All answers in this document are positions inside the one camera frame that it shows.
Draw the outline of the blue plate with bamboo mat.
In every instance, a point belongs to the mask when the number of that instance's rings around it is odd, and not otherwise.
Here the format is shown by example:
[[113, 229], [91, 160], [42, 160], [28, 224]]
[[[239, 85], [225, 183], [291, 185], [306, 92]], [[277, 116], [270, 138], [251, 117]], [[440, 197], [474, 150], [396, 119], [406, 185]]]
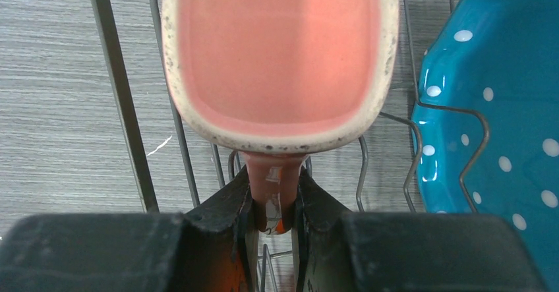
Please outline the blue plate with bamboo mat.
[[508, 220], [557, 291], [558, 0], [460, 0], [418, 90], [427, 211]]

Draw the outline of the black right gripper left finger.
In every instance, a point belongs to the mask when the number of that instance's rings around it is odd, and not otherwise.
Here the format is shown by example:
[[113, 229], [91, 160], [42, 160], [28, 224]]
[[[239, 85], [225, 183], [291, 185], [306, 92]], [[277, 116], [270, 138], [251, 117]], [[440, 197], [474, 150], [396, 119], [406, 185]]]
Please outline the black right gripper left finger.
[[183, 213], [37, 214], [1, 242], [2, 291], [252, 291], [248, 175]]

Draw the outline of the black wire dish rack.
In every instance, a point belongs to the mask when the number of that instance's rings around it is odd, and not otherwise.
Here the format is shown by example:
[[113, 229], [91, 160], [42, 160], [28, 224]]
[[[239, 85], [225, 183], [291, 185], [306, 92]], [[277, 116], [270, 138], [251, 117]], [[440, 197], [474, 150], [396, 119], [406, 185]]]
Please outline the black wire dish rack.
[[193, 209], [176, 216], [170, 291], [263, 291], [261, 234], [291, 233], [296, 291], [369, 291], [372, 213], [316, 184], [312, 154], [379, 117], [399, 0], [150, 0]]

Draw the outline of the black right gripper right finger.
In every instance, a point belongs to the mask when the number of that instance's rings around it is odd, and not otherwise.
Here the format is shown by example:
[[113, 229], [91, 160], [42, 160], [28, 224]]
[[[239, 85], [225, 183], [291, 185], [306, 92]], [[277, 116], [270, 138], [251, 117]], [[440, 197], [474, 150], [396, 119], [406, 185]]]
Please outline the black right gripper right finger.
[[301, 170], [297, 291], [547, 291], [517, 232], [484, 214], [353, 212]]

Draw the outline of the pink floral mug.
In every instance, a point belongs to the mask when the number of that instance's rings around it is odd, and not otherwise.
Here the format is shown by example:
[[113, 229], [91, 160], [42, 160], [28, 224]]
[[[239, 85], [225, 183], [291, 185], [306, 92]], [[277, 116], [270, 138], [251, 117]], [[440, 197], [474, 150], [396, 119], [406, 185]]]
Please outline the pink floral mug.
[[162, 0], [161, 22], [180, 116], [240, 152], [257, 228], [289, 231], [303, 162], [356, 140], [382, 109], [399, 0]]

